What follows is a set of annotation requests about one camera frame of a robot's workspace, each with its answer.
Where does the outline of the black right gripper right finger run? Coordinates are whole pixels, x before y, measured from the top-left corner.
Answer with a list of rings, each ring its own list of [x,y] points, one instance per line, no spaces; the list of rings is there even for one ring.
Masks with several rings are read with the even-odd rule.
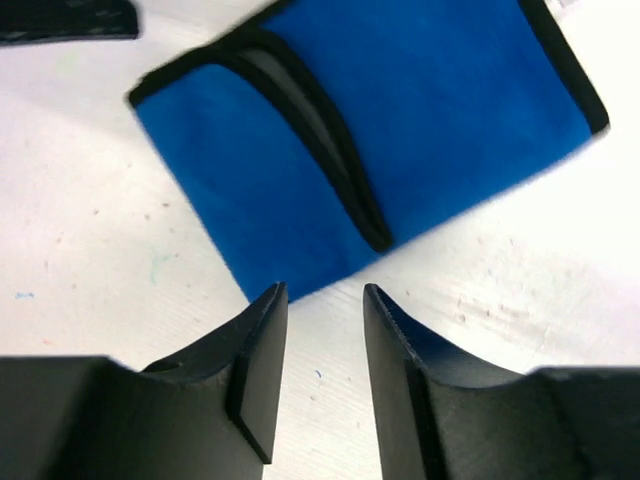
[[[364,330],[386,479],[557,479],[558,421],[540,374],[486,362],[366,285]]]

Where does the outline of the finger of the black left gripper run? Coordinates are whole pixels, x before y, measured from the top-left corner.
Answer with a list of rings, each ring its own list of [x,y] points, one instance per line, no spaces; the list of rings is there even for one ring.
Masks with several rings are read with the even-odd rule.
[[[18,46],[80,40],[129,40],[140,34],[131,1],[4,0],[1,44]]]

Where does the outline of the blue microfiber towel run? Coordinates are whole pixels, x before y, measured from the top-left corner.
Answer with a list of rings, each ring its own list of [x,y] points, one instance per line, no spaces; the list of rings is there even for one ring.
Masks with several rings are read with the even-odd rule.
[[[248,299],[348,277],[609,124],[542,1],[276,1],[128,99]]]

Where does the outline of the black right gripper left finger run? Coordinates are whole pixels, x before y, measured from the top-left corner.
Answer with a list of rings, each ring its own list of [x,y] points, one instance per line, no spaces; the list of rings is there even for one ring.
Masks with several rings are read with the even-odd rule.
[[[259,479],[273,458],[287,288],[140,373],[112,367],[102,479]]]

